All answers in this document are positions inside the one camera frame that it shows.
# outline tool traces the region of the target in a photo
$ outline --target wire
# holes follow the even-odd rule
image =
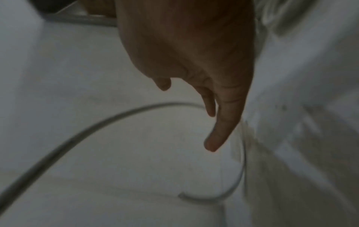
[[[39,162],[32,166],[27,172],[20,176],[16,181],[14,181],[2,194],[0,194],[0,216],[18,199],[37,179],[39,179],[53,164],[55,164],[61,157],[63,157],[68,151],[78,145],[81,141],[92,135],[93,133],[99,131],[100,129],[114,123],[125,119],[130,116],[134,116],[139,113],[144,113],[147,111],[165,108],[165,107],[174,107],[174,106],[186,106],[193,107],[198,109],[204,109],[203,106],[187,103],[187,102],[168,102],[162,104],[148,105],[136,109],[132,109],[126,112],[119,113],[112,117],[109,117],[105,120],[102,120],[87,129],[79,132],[75,136],[71,137],[60,146],[52,150],[48,155],[43,157]],[[242,160],[245,160],[244,152],[242,152]],[[233,194],[235,189],[238,187],[244,170],[244,164],[240,171],[239,177],[236,182],[231,186],[226,192],[221,195],[214,197],[197,197],[186,193],[180,193],[178,197],[184,201],[192,202],[196,204],[214,204],[223,201]]]

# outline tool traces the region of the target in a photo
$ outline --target human hand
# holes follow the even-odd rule
[[[181,78],[217,121],[215,152],[240,121],[254,68],[251,0],[116,0],[120,37],[133,64],[163,91]]]

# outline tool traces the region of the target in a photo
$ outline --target cable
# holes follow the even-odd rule
[[[119,120],[125,119],[130,116],[134,116],[139,113],[144,113],[147,111],[165,108],[165,107],[174,107],[174,106],[187,106],[198,109],[204,109],[203,106],[187,102],[168,102],[162,104],[148,105],[136,109],[132,109],[123,113],[119,113],[112,117],[109,117],[105,120],[102,120],[87,129],[79,132],[75,136],[71,137],[60,146],[52,150],[48,155],[43,157],[39,162],[32,166],[27,172],[21,175],[15,182],[13,182],[2,194],[0,194],[0,216],[19,198],[37,179],[40,178],[53,164],[55,164],[61,157],[63,157],[68,151],[78,145],[81,141],[92,135],[93,133],[99,131],[100,129],[117,122]],[[178,197],[184,201],[196,203],[196,204],[213,204],[223,201],[233,194],[235,189],[238,187],[244,170],[244,164],[240,171],[239,177],[236,182],[221,195],[214,197],[197,197],[192,196],[186,193],[181,193]]]

